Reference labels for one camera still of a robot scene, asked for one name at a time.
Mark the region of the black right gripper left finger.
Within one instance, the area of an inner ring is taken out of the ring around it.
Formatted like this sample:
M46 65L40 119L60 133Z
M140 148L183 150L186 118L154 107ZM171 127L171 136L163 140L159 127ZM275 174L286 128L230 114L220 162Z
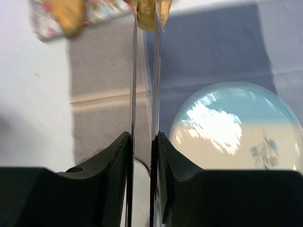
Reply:
M120 226L130 150L130 135L123 132L107 148L65 172L2 167L1 226Z

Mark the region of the round golden bun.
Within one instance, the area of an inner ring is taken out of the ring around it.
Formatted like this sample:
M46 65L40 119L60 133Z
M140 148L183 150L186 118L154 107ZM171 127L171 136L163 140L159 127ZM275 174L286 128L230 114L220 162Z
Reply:
M161 28L164 28L171 7L171 0L138 0L135 6L137 26L147 32L155 31L155 18L159 17Z

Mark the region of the long twisted bread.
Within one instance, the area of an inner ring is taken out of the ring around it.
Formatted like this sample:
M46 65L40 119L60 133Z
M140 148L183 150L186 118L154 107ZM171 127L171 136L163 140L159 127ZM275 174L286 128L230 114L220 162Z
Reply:
M50 0L54 18L67 37L75 37L81 33L86 16L85 0Z

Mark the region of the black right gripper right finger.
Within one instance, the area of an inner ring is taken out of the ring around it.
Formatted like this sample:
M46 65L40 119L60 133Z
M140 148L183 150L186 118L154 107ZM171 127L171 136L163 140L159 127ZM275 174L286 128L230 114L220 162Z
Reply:
M300 227L303 177L291 170L204 170L164 133L152 143L158 216L167 227Z

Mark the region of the metal bread tongs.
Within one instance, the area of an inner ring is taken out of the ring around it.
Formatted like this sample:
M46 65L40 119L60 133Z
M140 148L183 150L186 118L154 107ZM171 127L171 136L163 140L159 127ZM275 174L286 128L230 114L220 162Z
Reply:
M144 54L140 49L142 29L137 26L135 6L137 0L132 0L130 5L134 11L133 29L133 56L132 74L130 84L130 151L128 154L125 226L132 226L133 194L134 194L134 162L141 162L148 170L150 176L150 212L149 226L157 226L158 218L158 158L157 139L159 134L159 80L160 80L160 22L155 18L155 56L153 91L147 86L137 86L137 69L144 61Z

